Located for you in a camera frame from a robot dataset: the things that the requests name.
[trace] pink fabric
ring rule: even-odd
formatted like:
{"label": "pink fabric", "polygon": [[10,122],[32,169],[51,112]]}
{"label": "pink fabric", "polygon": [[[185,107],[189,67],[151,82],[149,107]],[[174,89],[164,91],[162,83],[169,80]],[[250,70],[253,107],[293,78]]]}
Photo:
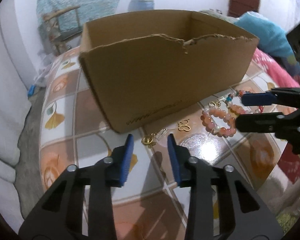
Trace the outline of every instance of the pink fabric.
{"label": "pink fabric", "polygon": [[[279,87],[300,87],[300,85],[285,71],[273,58],[259,49],[253,54],[253,61],[256,62],[264,71],[277,83]],[[292,153],[291,144],[287,144],[280,160],[279,168],[295,184],[300,178],[300,159]]]}
{"label": "pink fabric", "polygon": [[252,57],[253,61],[258,64],[263,70],[283,88],[298,88],[300,85],[283,69],[273,58],[268,54],[256,49]]}

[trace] yellow leaf pattern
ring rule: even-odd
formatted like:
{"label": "yellow leaf pattern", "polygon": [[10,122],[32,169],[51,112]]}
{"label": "yellow leaf pattern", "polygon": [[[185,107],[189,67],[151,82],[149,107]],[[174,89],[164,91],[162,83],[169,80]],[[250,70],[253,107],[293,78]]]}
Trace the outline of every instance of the yellow leaf pattern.
{"label": "yellow leaf pattern", "polygon": [[[108,156],[111,156],[111,154],[112,151],[108,149]],[[132,171],[133,167],[137,164],[137,162],[138,162],[138,157],[135,154],[132,154],[129,173]]]}
{"label": "yellow leaf pattern", "polygon": [[73,65],[75,65],[74,62],[69,62],[67,65],[63,66],[62,69],[70,68],[70,67],[72,67]]}
{"label": "yellow leaf pattern", "polygon": [[267,82],[268,90],[271,90],[272,88],[275,88],[274,84],[271,82]]}
{"label": "yellow leaf pattern", "polygon": [[56,128],[59,124],[61,124],[65,120],[65,116],[63,114],[58,114],[56,111],[50,117],[50,119],[46,122],[44,126],[46,129],[51,130]]}

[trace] torn cardboard edge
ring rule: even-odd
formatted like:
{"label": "torn cardboard edge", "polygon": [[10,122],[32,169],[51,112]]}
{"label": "torn cardboard edge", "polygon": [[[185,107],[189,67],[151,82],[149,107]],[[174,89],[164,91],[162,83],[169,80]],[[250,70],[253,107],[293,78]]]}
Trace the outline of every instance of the torn cardboard edge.
{"label": "torn cardboard edge", "polygon": [[188,41],[185,41],[183,39],[174,38],[174,37],[171,37],[171,36],[168,36],[168,35],[165,35],[165,34],[151,34],[151,35],[144,36],[144,37],[124,39],[124,40],[121,40],[121,41],[113,42],[111,44],[100,45],[100,46],[89,49],[88,51],[85,51],[85,52],[82,52],[82,53],[89,53],[91,50],[94,50],[94,49],[109,47],[109,46],[113,46],[114,44],[123,43],[123,42],[127,42],[127,41],[133,41],[133,40],[139,40],[139,39],[145,39],[145,38],[149,38],[149,37],[162,37],[167,41],[175,41],[177,43],[182,44],[184,49],[186,49],[186,46],[188,46],[188,45],[202,44],[203,42],[209,42],[209,39],[213,39],[213,38],[229,39],[229,40],[232,40],[232,41],[236,41],[236,40],[245,40],[247,42],[252,41],[252,38],[247,38],[247,37],[244,37],[244,36],[231,37],[231,36],[226,36],[226,35],[221,35],[221,34],[207,34],[207,35],[200,36],[198,38],[190,39]]}

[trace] gold jewelry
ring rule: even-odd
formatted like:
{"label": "gold jewelry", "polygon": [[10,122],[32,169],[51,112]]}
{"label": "gold jewelry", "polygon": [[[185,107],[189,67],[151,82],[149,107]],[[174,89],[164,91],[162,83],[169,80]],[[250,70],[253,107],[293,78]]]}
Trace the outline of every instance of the gold jewelry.
{"label": "gold jewelry", "polygon": [[141,140],[142,144],[148,146],[148,148],[151,149],[152,146],[154,146],[154,145],[157,144],[156,142],[153,141],[154,136],[155,136],[156,134],[157,134],[157,133],[152,133],[152,134],[150,134],[150,135],[144,136],[143,139]]}
{"label": "gold jewelry", "polygon": [[189,119],[185,119],[181,122],[178,122],[178,130],[181,131],[185,131],[185,132],[189,132],[191,130],[191,127],[188,125],[189,124]]}
{"label": "gold jewelry", "polygon": [[168,131],[168,129],[164,128],[164,129],[160,130],[159,132],[155,132],[155,133],[152,133],[150,135],[146,135],[146,136],[143,137],[141,142],[142,142],[143,145],[146,145],[146,146],[148,146],[149,149],[151,149],[154,145],[157,144],[156,142],[153,141],[154,138],[157,141],[160,141],[165,136],[167,131]]}

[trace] ceramic tile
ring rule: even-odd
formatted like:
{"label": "ceramic tile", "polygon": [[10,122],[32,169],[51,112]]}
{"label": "ceramic tile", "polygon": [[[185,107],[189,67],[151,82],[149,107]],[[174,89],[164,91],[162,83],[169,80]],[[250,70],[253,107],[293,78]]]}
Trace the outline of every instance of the ceramic tile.
{"label": "ceramic tile", "polygon": [[63,61],[60,63],[60,66],[58,67],[58,71],[56,73],[55,78],[61,76],[62,74],[74,71],[79,68],[80,65],[79,65],[78,57],[63,59]]}
{"label": "ceramic tile", "polygon": [[[202,125],[200,116],[202,109],[198,104],[190,106],[178,113],[169,115],[163,119],[144,126],[145,134],[151,134],[154,131],[160,131],[162,128],[167,129],[167,133],[152,147],[154,158],[161,170],[163,177],[168,184],[174,182],[170,158],[167,149],[167,136],[174,134],[177,144],[187,147],[192,156],[204,159],[207,162],[215,163],[226,151],[229,150],[223,138],[209,135],[206,128]],[[179,131],[178,122],[189,120],[190,131]]]}
{"label": "ceramic tile", "polygon": [[67,166],[74,164],[73,140],[65,140],[42,148],[39,162],[43,188],[47,190]]}
{"label": "ceramic tile", "polygon": [[57,77],[49,87],[47,103],[56,98],[74,93],[77,88],[79,69]]}
{"label": "ceramic tile", "polygon": [[266,181],[281,156],[270,134],[251,134],[234,152],[256,190]]}
{"label": "ceramic tile", "polygon": [[[219,211],[218,211],[218,193],[217,193],[217,187],[212,185],[212,202],[211,205],[213,205],[213,235],[216,236],[219,234]],[[182,207],[181,212],[183,212],[183,215],[185,216],[185,221],[187,221],[188,215],[189,215],[189,204],[190,204],[190,188],[189,187],[175,187],[173,189],[170,189],[173,192],[173,195],[179,204],[180,207]]]}
{"label": "ceramic tile", "polygon": [[41,127],[41,147],[72,135],[74,95],[60,98],[45,108]]}
{"label": "ceramic tile", "polygon": [[[162,190],[162,182],[154,169],[147,151],[141,144],[137,130],[130,132],[134,136],[134,151],[127,182],[122,188],[114,188],[114,203],[130,198],[148,195]],[[112,130],[77,139],[77,155],[80,167],[90,166],[109,156],[115,147],[124,145],[128,133],[117,134]]]}
{"label": "ceramic tile", "polygon": [[91,90],[78,92],[75,111],[75,134],[108,128]]}
{"label": "ceramic tile", "polygon": [[80,73],[78,91],[89,89],[89,84],[83,71]]}
{"label": "ceramic tile", "polygon": [[49,71],[48,76],[47,76],[47,87],[49,87],[51,85],[51,83],[53,82],[57,71],[58,71],[58,66],[56,66],[55,68],[52,68]]}
{"label": "ceramic tile", "polygon": [[277,112],[283,112],[283,114],[285,114],[285,115],[291,114],[294,111],[296,111],[296,108],[294,108],[294,107],[280,106],[280,105],[276,105],[276,109],[277,109]]}
{"label": "ceramic tile", "polygon": [[84,217],[84,214],[82,214],[82,234],[88,236],[88,222]]}
{"label": "ceramic tile", "polygon": [[80,47],[76,47],[76,48],[73,48],[73,49],[70,49],[68,50],[67,52],[65,52],[63,54],[63,59],[70,59],[70,58],[73,58],[73,57],[76,57],[78,56],[80,53]]}
{"label": "ceramic tile", "polygon": [[245,74],[241,80],[241,82],[247,81],[249,79],[249,76]]}
{"label": "ceramic tile", "polygon": [[219,163],[217,163],[215,166],[218,168],[223,168],[226,165],[231,165],[233,166],[240,174],[241,176],[249,182],[249,179],[247,178],[246,174],[244,173],[243,169],[241,168],[239,162],[237,161],[237,159],[235,158],[235,156],[233,154],[229,154],[226,158],[224,158],[222,161],[220,161]]}
{"label": "ceramic tile", "polygon": [[272,138],[274,139],[274,141],[276,142],[277,146],[279,147],[280,152],[283,153],[288,141],[278,139],[276,136],[274,136],[274,133],[270,133],[270,134],[271,134]]}
{"label": "ceramic tile", "polygon": [[121,239],[184,240],[186,228],[166,191],[114,205],[114,223]]}
{"label": "ceramic tile", "polygon": [[262,69],[256,63],[251,61],[250,65],[247,69],[246,75],[249,76],[250,78],[252,78],[261,72],[262,72]]}
{"label": "ceramic tile", "polygon": [[263,91],[271,90],[272,88],[277,88],[278,85],[266,74],[260,73],[252,79]]}

